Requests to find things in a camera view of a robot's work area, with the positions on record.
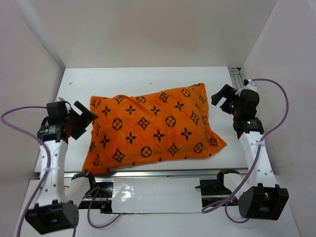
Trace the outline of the orange patterned pillowcase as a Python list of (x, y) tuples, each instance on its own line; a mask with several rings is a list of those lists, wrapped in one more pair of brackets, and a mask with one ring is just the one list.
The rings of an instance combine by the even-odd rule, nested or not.
[(82, 170), (93, 174), (209, 158), (226, 146), (209, 125), (203, 83), (141, 96), (92, 96), (90, 110), (97, 119)]

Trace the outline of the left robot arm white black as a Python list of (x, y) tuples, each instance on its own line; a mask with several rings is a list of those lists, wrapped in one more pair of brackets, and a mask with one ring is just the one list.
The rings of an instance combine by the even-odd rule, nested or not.
[(40, 141), (40, 183), (34, 195), (34, 206), (28, 208), (25, 220), (41, 235), (75, 229), (79, 223), (82, 199), (97, 193), (91, 172), (81, 172), (64, 184), (65, 158), (69, 138), (80, 138), (97, 115), (79, 101), (74, 103), (81, 113), (67, 101), (48, 103), (48, 115), (43, 119), (37, 138)]

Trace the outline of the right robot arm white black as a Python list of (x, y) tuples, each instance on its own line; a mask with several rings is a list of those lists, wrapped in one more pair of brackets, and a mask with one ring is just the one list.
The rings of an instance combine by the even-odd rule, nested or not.
[(230, 191), (230, 198), (238, 200), (241, 217), (247, 219), (278, 220), (289, 199), (288, 190), (281, 188), (270, 164), (265, 147), (262, 122), (256, 117), (260, 98), (256, 84), (249, 83), (237, 90), (224, 85), (212, 95), (212, 105), (224, 98), (221, 110), (233, 116), (233, 128), (242, 146), (248, 173), (242, 177), (238, 171), (222, 169), (217, 174), (216, 190)]

